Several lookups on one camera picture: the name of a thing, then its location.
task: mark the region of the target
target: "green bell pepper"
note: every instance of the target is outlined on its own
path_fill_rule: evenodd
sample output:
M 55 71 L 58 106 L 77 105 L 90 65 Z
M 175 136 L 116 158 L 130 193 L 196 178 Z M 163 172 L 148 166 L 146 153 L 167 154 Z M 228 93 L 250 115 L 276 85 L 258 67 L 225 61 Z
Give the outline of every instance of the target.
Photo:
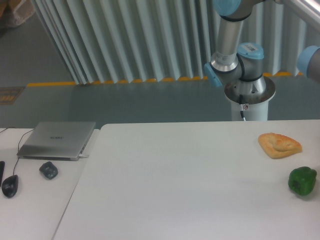
M 314 189 L 316 177 L 317 171 L 308 166 L 296 168 L 290 173 L 289 188 L 301 196 L 308 195 Z

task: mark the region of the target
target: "yellow floor stripe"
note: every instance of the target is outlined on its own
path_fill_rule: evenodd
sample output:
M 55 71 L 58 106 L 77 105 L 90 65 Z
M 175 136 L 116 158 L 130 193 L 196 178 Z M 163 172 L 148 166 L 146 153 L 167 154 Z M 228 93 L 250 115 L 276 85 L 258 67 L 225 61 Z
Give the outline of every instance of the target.
M 303 74 L 301 72 L 299 72 L 297 74 L 298 76 L 302 76 Z M 265 72 L 263 74 L 263 76 L 265 77 L 288 77 L 288 76 L 292 76 L 291 73 L 286 72 L 286 71 L 281 71 L 281 72 L 277 72 L 276 74 L 272 75 L 269 72 Z M 193 78 L 190 77 L 180 77 L 178 78 L 178 81 L 200 81 L 200 80 L 208 80 L 207 76 L 204 76 L 202 79 L 199 76 L 195 76 Z M 172 77 L 166 77 L 164 79 L 161 80 L 161 82 L 174 82 L 175 80 Z M 151 78 L 151 79 L 147 79 L 145 81 L 146 83 L 156 83 L 157 80 L 155 78 Z M 127 84 L 129 83 L 127 80 L 119 80 L 117 82 L 117 84 Z M 142 79 L 135 79 L 132 81 L 132 83 L 143 83 Z M 101 83 L 100 81 L 94 81 L 92 83 L 89 83 L 90 85 L 99 85 L 99 84 L 114 84 L 114 82 L 112 80 L 107 80 L 103 83 Z M 27 87 L 50 87 L 50 86 L 74 86 L 76 85 L 75 82 L 73 81 L 62 81 L 62 82 L 41 82 L 41 83 L 29 83 L 27 85 Z

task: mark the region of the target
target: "laptop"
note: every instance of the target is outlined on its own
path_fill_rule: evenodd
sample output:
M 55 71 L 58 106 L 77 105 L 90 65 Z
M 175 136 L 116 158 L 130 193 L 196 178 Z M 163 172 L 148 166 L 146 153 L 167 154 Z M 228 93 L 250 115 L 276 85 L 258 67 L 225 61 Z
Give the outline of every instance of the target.
M 23 159 L 77 161 L 95 127 L 95 122 L 40 122 L 17 156 Z

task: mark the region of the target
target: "laptop logo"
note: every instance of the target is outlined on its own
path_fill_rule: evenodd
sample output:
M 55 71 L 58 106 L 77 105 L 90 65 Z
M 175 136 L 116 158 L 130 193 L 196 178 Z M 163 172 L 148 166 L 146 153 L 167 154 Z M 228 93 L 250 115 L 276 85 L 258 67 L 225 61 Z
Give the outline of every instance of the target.
M 51 136 L 50 139 L 64 139 L 64 136 Z

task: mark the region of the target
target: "blue joint cap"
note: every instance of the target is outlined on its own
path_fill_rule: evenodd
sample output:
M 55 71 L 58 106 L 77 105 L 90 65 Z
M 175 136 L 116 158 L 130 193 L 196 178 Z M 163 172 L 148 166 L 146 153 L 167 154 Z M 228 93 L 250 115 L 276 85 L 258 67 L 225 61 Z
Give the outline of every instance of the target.
M 238 47 L 238 54 L 253 60 L 261 60 L 265 58 L 264 49 L 257 43 L 254 42 L 244 42 Z
M 307 77 L 309 63 L 311 61 L 311 58 L 318 49 L 320 49 L 320 47 L 318 46 L 308 46 L 305 50 L 302 51 L 298 58 L 296 66 L 298 67 L 299 71 Z
M 241 1 L 242 0 L 213 0 L 213 6 L 220 16 L 229 16 L 239 8 Z
M 210 84 L 212 84 L 214 87 L 221 87 L 222 86 L 221 81 L 219 80 L 215 71 L 212 69 L 211 64 L 209 62 L 204 65 L 204 71 L 205 71 L 206 76 L 209 79 Z

